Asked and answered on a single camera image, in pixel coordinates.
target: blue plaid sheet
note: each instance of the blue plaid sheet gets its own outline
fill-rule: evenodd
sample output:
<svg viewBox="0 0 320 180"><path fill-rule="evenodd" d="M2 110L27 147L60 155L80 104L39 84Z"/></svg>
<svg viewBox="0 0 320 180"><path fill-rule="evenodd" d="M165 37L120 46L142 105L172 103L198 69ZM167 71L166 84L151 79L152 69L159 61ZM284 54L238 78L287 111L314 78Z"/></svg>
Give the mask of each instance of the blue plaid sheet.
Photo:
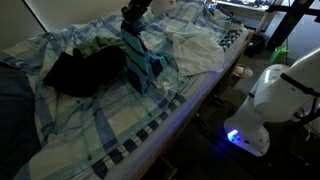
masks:
<svg viewBox="0 0 320 180"><path fill-rule="evenodd" d="M189 22L210 29L224 49L230 32L242 24L202 1L181 1L166 14L145 15L141 39L148 49L172 53L167 31L183 32ZM185 98L179 94L189 78L180 77L171 61L141 95L125 76L88 98L70 97L45 86L43 79L67 48L86 44L96 36L120 38L122 16L72 25L22 41L0 52L0 61L26 72L35 94L35 123L42 150L16 179L70 179L87 171L105 177L108 169L128 156Z"/></svg>

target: white robot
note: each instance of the white robot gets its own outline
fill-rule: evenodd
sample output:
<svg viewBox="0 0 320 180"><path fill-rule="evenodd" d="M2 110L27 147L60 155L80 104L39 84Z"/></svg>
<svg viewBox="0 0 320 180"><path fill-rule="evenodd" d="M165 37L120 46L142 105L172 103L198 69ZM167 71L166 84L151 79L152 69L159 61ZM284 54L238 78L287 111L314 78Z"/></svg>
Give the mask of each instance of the white robot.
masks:
<svg viewBox="0 0 320 180"><path fill-rule="evenodd" d="M320 48L297 60L291 67L272 65L265 69L236 114L224 122L228 139L255 156L269 146L265 122L285 122L313 100L310 113L296 125L312 121L320 130Z"/></svg>

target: floor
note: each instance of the floor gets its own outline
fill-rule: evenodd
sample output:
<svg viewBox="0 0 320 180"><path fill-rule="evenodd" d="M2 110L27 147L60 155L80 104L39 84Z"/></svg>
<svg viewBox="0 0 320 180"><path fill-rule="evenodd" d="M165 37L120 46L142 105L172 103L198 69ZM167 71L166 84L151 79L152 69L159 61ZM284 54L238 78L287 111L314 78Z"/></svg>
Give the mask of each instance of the floor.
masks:
<svg viewBox="0 0 320 180"><path fill-rule="evenodd" d="M253 58L244 56L240 63L250 67L253 70L253 76L239 80L234 87L230 86L222 94L221 98L230 106L221 108L212 104L203 105L199 110L201 119L210 125L210 132L199 131L199 126L194 121L163 155L173 167L177 168L173 179L319 179L315 169L318 164L311 166L310 161L293 155L293 152L299 151L293 151L291 147L307 147L301 140L303 135L293 141L292 136L283 133L281 125L270 125L268 130L272 145L263 158L254 157L224 139L225 134L221 126L223 121L242 104L263 70L270 65L271 54L270 50L264 50ZM318 154L319 147L307 154ZM318 156L310 156L310 158L318 158L317 162L320 162Z"/></svg>

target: wall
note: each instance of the wall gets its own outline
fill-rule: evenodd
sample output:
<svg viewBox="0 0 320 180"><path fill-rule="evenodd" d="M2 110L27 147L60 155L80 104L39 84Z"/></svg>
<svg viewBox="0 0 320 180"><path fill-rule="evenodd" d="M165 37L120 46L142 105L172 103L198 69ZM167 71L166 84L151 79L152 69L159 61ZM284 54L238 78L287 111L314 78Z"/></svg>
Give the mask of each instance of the wall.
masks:
<svg viewBox="0 0 320 180"><path fill-rule="evenodd" d="M43 33L21 0L0 0L0 12L0 49Z"/></svg>
<svg viewBox="0 0 320 180"><path fill-rule="evenodd" d="M60 30L69 24L83 24L100 17L121 15L121 8L130 0L26 0L48 31ZM154 0L155 13L172 5L170 0Z"/></svg>

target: green clothing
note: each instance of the green clothing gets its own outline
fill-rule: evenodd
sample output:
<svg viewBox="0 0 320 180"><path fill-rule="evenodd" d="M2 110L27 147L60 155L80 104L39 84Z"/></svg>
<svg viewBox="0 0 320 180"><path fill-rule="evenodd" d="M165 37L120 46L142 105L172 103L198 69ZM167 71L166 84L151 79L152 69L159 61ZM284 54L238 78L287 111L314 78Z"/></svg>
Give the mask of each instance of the green clothing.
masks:
<svg viewBox="0 0 320 180"><path fill-rule="evenodd" d="M76 48L81 51L83 58L86 58L91 54L97 53L101 49L112 45L118 46L123 51L126 51L126 45L121 39L99 36L96 36L91 43L79 44Z"/></svg>
<svg viewBox="0 0 320 180"><path fill-rule="evenodd" d="M285 64L285 59L288 51L289 50L284 45L277 47L272 53L271 64Z"/></svg>

